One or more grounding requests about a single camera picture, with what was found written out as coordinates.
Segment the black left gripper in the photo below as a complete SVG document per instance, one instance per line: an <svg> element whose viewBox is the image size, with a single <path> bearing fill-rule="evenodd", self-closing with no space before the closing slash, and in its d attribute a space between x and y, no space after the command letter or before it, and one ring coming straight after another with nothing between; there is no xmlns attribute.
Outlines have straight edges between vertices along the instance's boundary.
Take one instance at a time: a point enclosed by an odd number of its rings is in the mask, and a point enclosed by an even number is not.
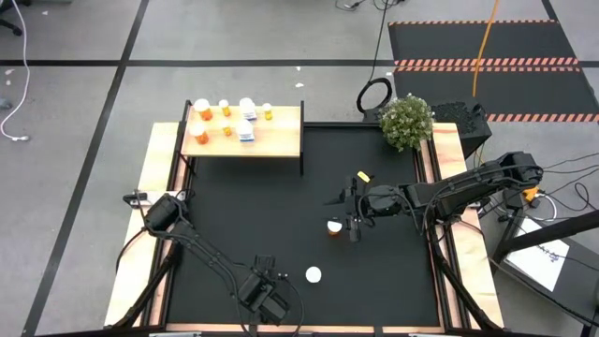
<svg viewBox="0 0 599 337"><path fill-rule="evenodd" d="M250 308L259 313L264 322L280 325L287 316L290 305L277 291L278 285L286 280L286 275L275 268L274 256L256 255L252 267Z"/></svg>

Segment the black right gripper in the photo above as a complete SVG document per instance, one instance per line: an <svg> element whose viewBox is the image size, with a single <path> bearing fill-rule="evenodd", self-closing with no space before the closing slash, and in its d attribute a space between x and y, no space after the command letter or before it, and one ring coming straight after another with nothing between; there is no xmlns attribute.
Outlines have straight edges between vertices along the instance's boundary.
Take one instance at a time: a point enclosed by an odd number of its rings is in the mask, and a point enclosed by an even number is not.
<svg viewBox="0 0 599 337"><path fill-rule="evenodd" d="M344 193L338 197L325 201L324 206L344 204L345 208L345 228L349 232L350 242L359 242L361 240L362 225L369 226L370 220L367 219L362 210L362 196L358 193L358 182L356 178L349 176L345 179L346 186ZM328 232L328 238L331 242L348 242L348 234L345 230L339 232Z"/></svg>

